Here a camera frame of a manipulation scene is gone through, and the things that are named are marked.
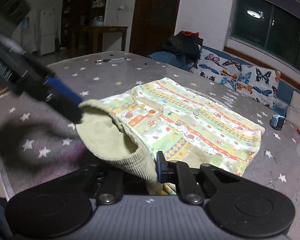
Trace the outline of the black pen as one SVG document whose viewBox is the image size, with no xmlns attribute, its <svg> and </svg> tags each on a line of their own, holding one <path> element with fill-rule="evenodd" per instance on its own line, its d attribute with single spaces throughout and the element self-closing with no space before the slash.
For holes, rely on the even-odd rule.
<svg viewBox="0 0 300 240">
<path fill-rule="evenodd" d="M 116 62 L 116 61 L 125 61 L 127 60 L 126 57 L 120 57 L 120 58 L 117 58 L 117 59 L 98 59 L 95 61 L 95 63 L 104 63 L 104 62 Z"/>
</svg>

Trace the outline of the butterfly print pillow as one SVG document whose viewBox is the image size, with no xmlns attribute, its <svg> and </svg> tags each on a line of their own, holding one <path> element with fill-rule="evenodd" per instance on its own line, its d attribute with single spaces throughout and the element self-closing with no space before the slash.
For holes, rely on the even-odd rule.
<svg viewBox="0 0 300 240">
<path fill-rule="evenodd" d="M 190 72 L 224 85 L 274 109 L 281 73 L 259 67 L 223 51 L 203 46 Z"/>
</svg>

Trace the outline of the dark wooden shelf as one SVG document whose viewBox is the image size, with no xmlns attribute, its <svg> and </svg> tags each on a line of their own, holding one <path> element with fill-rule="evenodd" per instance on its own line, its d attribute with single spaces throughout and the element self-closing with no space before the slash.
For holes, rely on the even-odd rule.
<svg viewBox="0 0 300 240">
<path fill-rule="evenodd" d="M 104 17 L 107 0 L 63 0 L 61 13 L 61 46 L 69 56 L 92 52 L 89 27 L 99 16 Z"/>
</svg>

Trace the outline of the grey plain pillow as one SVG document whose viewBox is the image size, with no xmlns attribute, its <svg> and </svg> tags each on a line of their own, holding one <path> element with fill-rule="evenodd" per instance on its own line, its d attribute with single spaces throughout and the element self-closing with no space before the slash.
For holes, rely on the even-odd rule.
<svg viewBox="0 0 300 240">
<path fill-rule="evenodd" d="M 300 127 L 300 94 L 293 92 L 291 102 L 288 106 L 286 118 L 296 126 Z"/>
</svg>

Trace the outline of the dark clothes pile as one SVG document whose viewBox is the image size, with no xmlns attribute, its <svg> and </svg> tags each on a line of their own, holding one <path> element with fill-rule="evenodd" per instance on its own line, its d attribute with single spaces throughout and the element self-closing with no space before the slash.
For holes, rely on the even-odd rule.
<svg viewBox="0 0 300 240">
<path fill-rule="evenodd" d="M 199 33 L 180 31 L 160 45 L 160 50 L 172 53 L 176 56 L 185 56 L 188 61 L 197 62 L 203 39 Z"/>
</svg>

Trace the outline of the blue kids smartwatch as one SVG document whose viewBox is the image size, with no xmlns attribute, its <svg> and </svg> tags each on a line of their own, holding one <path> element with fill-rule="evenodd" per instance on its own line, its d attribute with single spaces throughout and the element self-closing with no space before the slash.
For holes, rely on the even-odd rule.
<svg viewBox="0 0 300 240">
<path fill-rule="evenodd" d="M 286 118 L 284 116 L 275 114 L 271 118 L 270 126 L 273 129 L 280 131 L 285 125 L 285 123 L 286 123 Z"/>
</svg>

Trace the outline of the white refrigerator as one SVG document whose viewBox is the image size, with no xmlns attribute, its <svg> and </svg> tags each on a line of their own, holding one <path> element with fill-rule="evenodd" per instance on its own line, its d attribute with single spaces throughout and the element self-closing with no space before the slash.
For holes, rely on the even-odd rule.
<svg viewBox="0 0 300 240">
<path fill-rule="evenodd" d="M 55 51 L 55 14 L 53 10 L 40 11 L 38 50 L 40 55 Z"/>
</svg>

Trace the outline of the blue sofa bench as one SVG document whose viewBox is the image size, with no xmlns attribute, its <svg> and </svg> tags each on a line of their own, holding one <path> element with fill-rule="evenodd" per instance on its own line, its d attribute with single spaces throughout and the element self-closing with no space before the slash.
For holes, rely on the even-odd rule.
<svg viewBox="0 0 300 240">
<path fill-rule="evenodd" d="M 278 70 L 256 66 L 206 46 L 201 48 L 196 62 L 165 51 L 148 57 L 224 85 L 291 120 L 300 118 L 300 92 L 283 81 Z"/>
</svg>

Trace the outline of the dark wooden side table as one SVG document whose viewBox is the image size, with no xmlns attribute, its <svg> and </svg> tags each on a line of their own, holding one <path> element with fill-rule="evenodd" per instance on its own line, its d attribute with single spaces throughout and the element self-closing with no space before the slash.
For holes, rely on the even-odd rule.
<svg viewBox="0 0 300 240">
<path fill-rule="evenodd" d="M 101 53 L 103 47 L 111 49 L 117 47 L 121 40 L 121 51 L 126 50 L 128 27 L 125 26 L 92 26 L 85 31 L 92 37 L 92 53 Z"/>
</svg>

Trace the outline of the colourful patterned child shirt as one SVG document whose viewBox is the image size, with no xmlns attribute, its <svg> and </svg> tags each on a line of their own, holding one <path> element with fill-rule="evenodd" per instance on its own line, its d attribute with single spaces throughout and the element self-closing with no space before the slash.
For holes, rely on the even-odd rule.
<svg viewBox="0 0 300 240">
<path fill-rule="evenodd" d="M 265 129 L 223 105 L 169 78 L 79 105 L 76 125 L 85 147 L 98 159 L 144 179 L 151 192 L 170 194 L 161 185 L 155 160 L 207 163 L 241 176 L 261 147 Z"/>
</svg>

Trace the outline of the dark wooden door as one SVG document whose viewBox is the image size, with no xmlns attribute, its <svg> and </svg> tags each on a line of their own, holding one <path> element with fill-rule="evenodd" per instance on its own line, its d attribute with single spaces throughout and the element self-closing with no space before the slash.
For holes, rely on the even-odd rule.
<svg viewBox="0 0 300 240">
<path fill-rule="evenodd" d="M 173 36 L 180 0 L 135 0 L 129 52 L 148 56 Z"/>
</svg>

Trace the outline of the dark window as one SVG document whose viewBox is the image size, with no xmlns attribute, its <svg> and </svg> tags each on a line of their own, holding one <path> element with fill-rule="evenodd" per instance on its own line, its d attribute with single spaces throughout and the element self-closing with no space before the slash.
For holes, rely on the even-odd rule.
<svg viewBox="0 0 300 240">
<path fill-rule="evenodd" d="M 232 37 L 300 71 L 300 19 L 265 0 L 237 0 Z"/>
</svg>

